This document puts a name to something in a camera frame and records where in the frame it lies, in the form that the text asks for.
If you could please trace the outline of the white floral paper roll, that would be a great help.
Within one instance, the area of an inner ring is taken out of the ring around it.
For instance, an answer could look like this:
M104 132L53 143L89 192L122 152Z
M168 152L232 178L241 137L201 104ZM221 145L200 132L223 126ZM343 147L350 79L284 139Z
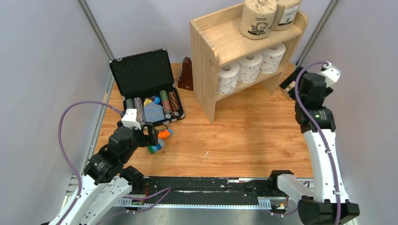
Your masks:
M238 62L233 62L222 66L219 69L217 93L221 95L228 95L234 92L240 65Z
M263 54L257 52L248 56L245 56L238 60L240 66L238 72L237 81L240 83L252 83L257 78L260 72L260 66L263 60Z
M260 72L264 74L274 73L286 51L284 43L279 43L275 46L263 50L261 53L263 55L263 60L260 65Z

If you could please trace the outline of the brown paper roll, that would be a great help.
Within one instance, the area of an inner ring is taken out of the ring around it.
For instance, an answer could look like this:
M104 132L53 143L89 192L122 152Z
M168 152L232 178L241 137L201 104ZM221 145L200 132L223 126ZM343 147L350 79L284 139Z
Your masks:
M240 32L252 40L269 35L277 10L276 0L245 0L240 23Z
M287 30L292 26L302 0L277 0L276 14L271 26L272 31Z
M289 99L289 100L295 100L295 82L291 82L285 89L283 89L283 94Z

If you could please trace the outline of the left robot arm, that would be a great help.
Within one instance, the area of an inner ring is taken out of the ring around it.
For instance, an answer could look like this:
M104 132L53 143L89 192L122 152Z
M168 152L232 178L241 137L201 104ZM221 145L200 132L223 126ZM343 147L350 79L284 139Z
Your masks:
M124 165L139 147L155 146L159 131L152 123L143 128L129 128L118 122L108 143L89 160L75 190L64 209L49 221L50 225L97 225L100 219L128 193L143 190L143 174Z

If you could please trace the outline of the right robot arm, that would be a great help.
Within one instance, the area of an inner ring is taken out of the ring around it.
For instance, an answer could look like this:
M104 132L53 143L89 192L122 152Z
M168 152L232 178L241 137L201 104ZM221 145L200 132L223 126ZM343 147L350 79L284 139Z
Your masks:
M344 225L360 214L344 187L336 151L336 124L333 113L324 106L340 71L330 62L321 62L319 73L297 68L289 79L295 85L289 91L295 102L295 118L310 153L313 187L299 181L291 171L273 171L268 182L273 195L285 193L296 205L305 225Z

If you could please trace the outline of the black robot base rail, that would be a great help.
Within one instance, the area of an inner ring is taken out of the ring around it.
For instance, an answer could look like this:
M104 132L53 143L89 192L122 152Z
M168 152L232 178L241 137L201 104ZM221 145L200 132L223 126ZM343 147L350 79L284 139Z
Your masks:
M266 210L283 216L295 210L269 178L144 177L129 193L131 206Z

